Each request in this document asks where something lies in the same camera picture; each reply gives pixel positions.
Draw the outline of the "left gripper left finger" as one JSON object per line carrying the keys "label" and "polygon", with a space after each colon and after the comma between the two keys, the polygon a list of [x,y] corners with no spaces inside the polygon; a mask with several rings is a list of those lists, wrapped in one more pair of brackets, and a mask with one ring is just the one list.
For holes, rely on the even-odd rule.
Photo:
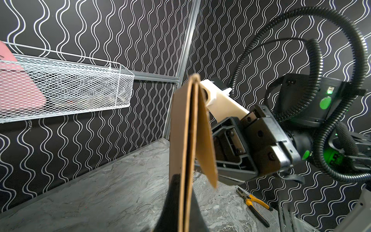
{"label": "left gripper left finger", "polygon": [[154,232],[177,232],[179,221],[180,175],[172,176],[162,213]]}

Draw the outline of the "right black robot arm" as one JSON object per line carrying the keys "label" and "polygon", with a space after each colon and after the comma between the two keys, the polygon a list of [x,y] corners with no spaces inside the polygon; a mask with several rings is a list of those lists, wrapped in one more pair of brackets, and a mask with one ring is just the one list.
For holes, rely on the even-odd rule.
{"label": "right black robot arm", "polygon": [[370,1],[211,1],[195,33],[189,71],[252,111],[212,104],[220,181],[341,230],[371,179]]}

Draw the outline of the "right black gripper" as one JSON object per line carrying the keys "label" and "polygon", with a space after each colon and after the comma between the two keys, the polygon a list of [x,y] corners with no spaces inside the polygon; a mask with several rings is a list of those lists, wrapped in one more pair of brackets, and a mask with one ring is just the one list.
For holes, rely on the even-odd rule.
{"label": "right black gripper", "polygon": [[237,117],[222,120],[212,127],[212,138],[218,181],[228,186],[288,170],[301,160],[264,105],[256,104],[241,121]]}

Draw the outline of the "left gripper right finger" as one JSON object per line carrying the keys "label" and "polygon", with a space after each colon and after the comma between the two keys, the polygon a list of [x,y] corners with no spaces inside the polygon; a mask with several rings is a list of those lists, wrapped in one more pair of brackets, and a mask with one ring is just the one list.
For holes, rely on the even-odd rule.
{"label": "left gripper right finger", "polygon": [[191,197],[189,232],[209,232],[194,192]]}

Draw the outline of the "brown file bag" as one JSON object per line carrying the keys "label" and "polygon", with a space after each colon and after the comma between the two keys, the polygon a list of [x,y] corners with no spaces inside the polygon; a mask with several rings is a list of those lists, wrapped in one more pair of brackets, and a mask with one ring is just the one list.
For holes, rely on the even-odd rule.
{"label": "brown file bag", "polygon": [[169,185],[175,186],[175,231],[189,232],[195,167],[200,167],[212,187],[218,171],[205,94],[199,74],[192,74],[173,95],[169,153]]}

